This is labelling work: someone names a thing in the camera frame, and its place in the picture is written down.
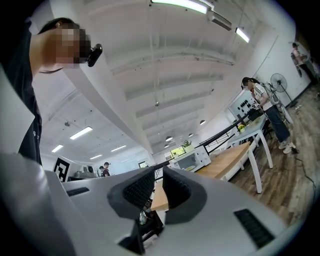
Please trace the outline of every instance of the white shirt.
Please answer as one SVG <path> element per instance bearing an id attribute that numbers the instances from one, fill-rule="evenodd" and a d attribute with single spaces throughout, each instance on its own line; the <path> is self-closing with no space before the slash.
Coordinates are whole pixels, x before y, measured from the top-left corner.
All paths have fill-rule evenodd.
<path id="1" fill-rule="evenodd" d="M 266 89 L 262 85 L 255 83 L 254 84 L 255 99 L 261 102 L 261 100 L 263 99 L 263 97 L 262 97 L 263 93 L 266 93 Z M 266 111 L 267 109 L 271 108 L 272 106 L 273 106 L 273 104 L 271 103 L 270 99 L 268 99 L 268 101 L 262 105 L 262 108 L 264 111 Z"/>

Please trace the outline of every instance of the white desk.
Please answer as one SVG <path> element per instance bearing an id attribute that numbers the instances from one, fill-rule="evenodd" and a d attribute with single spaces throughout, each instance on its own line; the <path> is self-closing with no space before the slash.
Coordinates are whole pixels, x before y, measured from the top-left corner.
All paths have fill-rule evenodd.
<path id="1" fill-rule="evenodd" d="M 226 147 L 228 147 L 228 145 L 233 146 L 233 144 L 243 141 L 250 137 L 253 137 L 256 146 L 259 147 L 258 140 L 256 139 L 256 136 L 259 135 L 266 153 L 266 157 L 268 159 L 269 167 L 273 168 L 274 164 L 272 162 L 268 144 L 262 132 L 262 128 L 264 127 L 266 121 L 267 121 L 267 117 L 265 115 L 258 117 L 256 120 L 250 123 L 249 126 L 246 126 L 245 130 L 243 132 L 240 132 L 238 136 L 233 136 L 230 140 L 228 140 Z"/>

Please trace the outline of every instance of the white appliance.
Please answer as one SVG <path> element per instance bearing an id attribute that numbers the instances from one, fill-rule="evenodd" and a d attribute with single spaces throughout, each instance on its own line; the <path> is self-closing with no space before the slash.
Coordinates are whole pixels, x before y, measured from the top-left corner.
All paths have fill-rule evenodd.
<path id="1" fill-rule="evenodd" d="M 200 146 L 185 153 L 179 157 L 176 157 L 169 161 L 172 168 L 186 170 L 189 172 L 196 172 L 201 167 L 207 166 L 211 163 L 204 146 Z"/>

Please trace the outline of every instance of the woman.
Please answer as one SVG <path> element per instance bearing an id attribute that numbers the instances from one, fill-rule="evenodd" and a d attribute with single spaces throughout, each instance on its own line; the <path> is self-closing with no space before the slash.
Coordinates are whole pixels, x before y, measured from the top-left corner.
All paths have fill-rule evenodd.
<path id="1" fill-rule="evenodd" d="M 266 89 L 261 84 L 254 78 L 244 77 L 242 79 L 243 88 L 251 92 L 252 97 L 260 104 L 260 107 L 270 120 L 275 135 L 280 142 L 279 149 L 284 149 L 283 153 L 288 154 L 291 152 L 292 147 L 295 147 L 290 141 L 290 132 L 282 121 L 277 106 L 272 104 Z"/>
<path id="2" fill-rule="evenodd" d="M 49 21 L 36 35 L 31 35 L 30 25 L 31 22 L 24 23 L 14 40 L 9 42 L 9 50 L 1 56 L 1 64 L 12 87 L 34 115 L 19 153 L 41 165 L 42 119 L 32 86 L 33 77 L 37 73 L 51 74 L 86 62 L 91 53 L 91 42 L 85 30 L 69 18 Z"/>

